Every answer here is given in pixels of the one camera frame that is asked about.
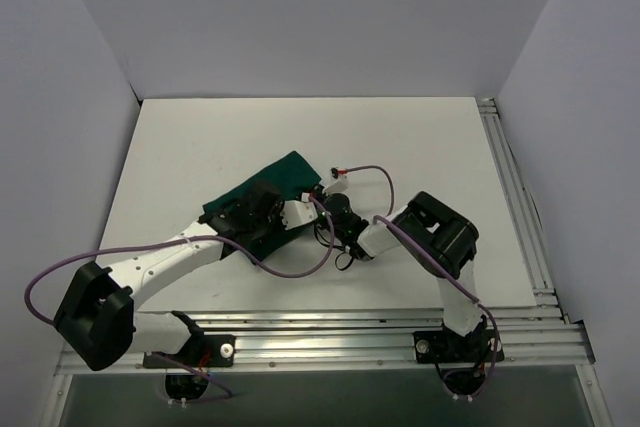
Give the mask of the green surgical drape cloth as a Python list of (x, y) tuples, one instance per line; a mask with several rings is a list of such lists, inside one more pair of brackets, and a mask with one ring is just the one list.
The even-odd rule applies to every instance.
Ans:
[[(284, 203), (300, 199), (302, 194), (313, 190), (320, 180), (320, 175), (311, 165), (298, 152), (292, 151), (227, 193), (204, 204), (198, 222), (208, 225), (226, 238), (225, 234), (236, 224), (251, 225), (259, 221), (281, 219)], [(304, 227), (285, 230), (288, 240), (285, 245), (300, 237), (304, 230)], [(263, 261), (274, 252), (250, 253)]]

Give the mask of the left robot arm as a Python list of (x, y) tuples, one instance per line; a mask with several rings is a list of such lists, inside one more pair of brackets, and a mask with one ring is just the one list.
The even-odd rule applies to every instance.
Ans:
[(217, 355), (204, 331), (180, 311), (144, 314), (156, 293), (196, 269), (244, 248), (253, 251), (283, 231), (285, 200), (272, 183), (258, 180), (237, 199), (204, 214), (183, 232), (135, 258), (78, 268), (54, 317), (54, 327), (93, 371), (124, 354), (158, 353), (179, 366), (195, 367)]

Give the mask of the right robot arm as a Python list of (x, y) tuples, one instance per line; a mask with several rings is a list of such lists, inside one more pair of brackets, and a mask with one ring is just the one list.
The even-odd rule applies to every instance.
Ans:
[(441, 330), (418, 334), (419, 359), (437, 363), (482, 362), (490, 349), (487, 315), (478, 304), (473, 262), (478, 229), (461, 214), (421, 191), (398, 211), (367, 221), (356, 214), (343, 193), (317, 193), (331, 217), (338, 249), (353, 262), (366, 262), (404, 248), (437, 279), (443, 307)]

